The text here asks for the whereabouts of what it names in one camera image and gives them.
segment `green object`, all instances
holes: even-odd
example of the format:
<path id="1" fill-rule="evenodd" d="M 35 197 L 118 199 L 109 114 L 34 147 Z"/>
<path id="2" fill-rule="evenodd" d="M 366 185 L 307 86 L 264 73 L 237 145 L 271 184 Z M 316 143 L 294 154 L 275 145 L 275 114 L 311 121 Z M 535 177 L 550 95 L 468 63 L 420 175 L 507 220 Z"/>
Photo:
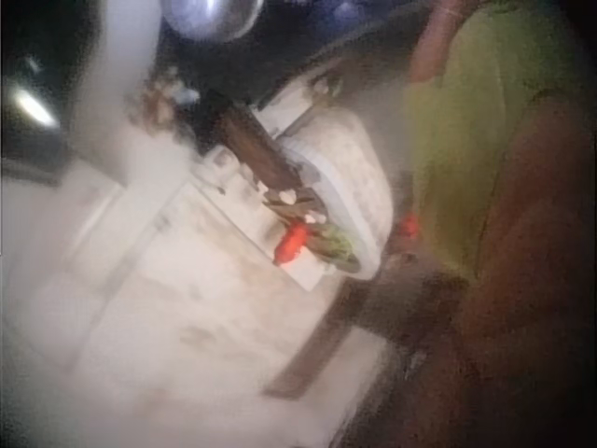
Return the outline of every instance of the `green object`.
<path id="1" fill-rule="evenodd" d="M 534 2 L 482 7 L 451 44 L 442 77 L 407 88 L 422 237 L 467 279 L 508 144 L 533 99 L 560 91 L 594 107 L 590 71 L 559 12 Z"/>

